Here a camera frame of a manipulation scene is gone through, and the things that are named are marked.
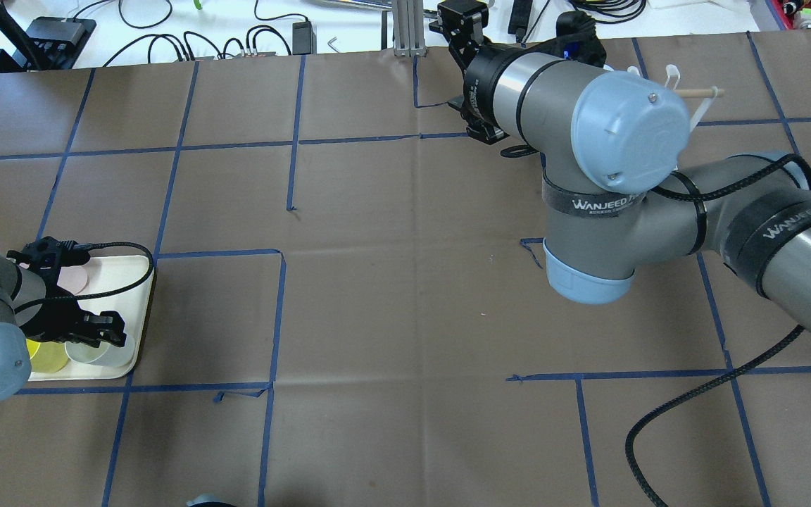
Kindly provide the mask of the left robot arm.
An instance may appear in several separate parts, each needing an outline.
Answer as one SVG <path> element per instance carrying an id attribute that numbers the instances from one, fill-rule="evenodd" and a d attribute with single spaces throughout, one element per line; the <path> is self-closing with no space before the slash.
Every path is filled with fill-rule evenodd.
<path id="1" fill-rule="evenodd" d="M 102 248 L 45 237 L 0 256 L 0 401 L 29 380 L 27 338 L 93 347 L 125 345 L 125 321 L 118 312 L 86 311 L 80 307 L 80 295 L 58 285 L 62 268 L 84 265 L 92 250 Z"/>

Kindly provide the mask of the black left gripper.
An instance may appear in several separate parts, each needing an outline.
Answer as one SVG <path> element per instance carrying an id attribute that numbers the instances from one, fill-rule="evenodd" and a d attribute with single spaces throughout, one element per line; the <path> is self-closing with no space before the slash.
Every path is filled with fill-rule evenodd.
<path id="1" fill-rule="evenodd" d="M 39 301 L 27 309 L 32 312 L 29 320 L 20 324 L 25 336 L 36 342 L 82 343 L 99 346 L 109 342 L 124 346 L 127 340 L 125 321 L 116 311 L 93 314 L 78 304 L 78 296 L 57 285 L 59 270 L 68 266 L 84 266 L 91 260 L 90 251 L 108 248 L 116 243 L 78 244 L 76 241 L 59 241 L 43 237 L 26 244 L 22 250 L 9 250 L 6 257 L 17 264 L 26 264 L 27 273 L 43 282 L 43 295 L 29 296 L 29 301 Z"/>

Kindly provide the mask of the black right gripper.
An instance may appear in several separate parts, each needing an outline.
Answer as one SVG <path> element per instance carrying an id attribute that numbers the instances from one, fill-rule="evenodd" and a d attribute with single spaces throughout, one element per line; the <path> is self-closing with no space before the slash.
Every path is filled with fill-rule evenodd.
<path id="1" fill-rule="evenodd" d="M 512 47 L 499 43 L 470 43 L 450 48 L 450 53 L 463 74 L 459 96 L 448 100 L 466 123 L 467 134 L 484 144 L 495 144 L 506 137 L 493 114 L 496 85 L 512 60 Z"/>

